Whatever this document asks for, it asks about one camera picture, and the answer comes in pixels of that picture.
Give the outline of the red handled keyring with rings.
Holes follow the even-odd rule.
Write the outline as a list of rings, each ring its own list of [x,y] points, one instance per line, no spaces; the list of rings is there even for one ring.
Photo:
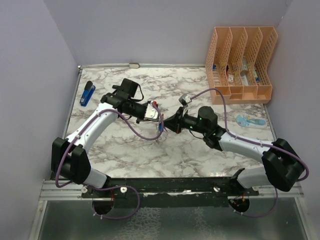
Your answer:
[[[161,119],[159,119],[156,126],[156,135],[158,135],[158,138],[155,140],[155,142],[159,144],[162,140],[163,134],[166,134],[167,132],[167,129],[162,125]]]

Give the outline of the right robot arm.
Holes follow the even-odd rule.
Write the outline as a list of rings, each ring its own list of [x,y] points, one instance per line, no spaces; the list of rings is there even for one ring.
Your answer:
[[[229,189],[236,196],[260,186],[273,186],[288,192],[306,172],[306,167],[286,140],[258,142],[228,132],[218,124],[218,116],[210,106],[200,107],[196,117],[180,107],[163,123],[166,129],[176,134],[183,129],[202,134],[203,141],[211,149],[236,153],[261,163],[261,167],[241,169],[232,176]]]

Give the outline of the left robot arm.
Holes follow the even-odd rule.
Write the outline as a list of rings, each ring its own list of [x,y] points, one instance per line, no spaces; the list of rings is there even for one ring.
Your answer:
[[[124,78],[120,85],[113,85],[113,92],[102,96],[96,110],[75,132],[53,141],[51,170],[56,180],[62,176],[69,183],[92,186],[94,193],[101,198],[110,193],[109,177],[92,168],[88,158],[88,152],[104,130],[119,118],[127,123],[125,116],[128,115],[137,122],[158,122],[160,129],[155,140],[164,131],[164,119],[157,103],[141,103],[135,98],[140,88],[137,82]]]

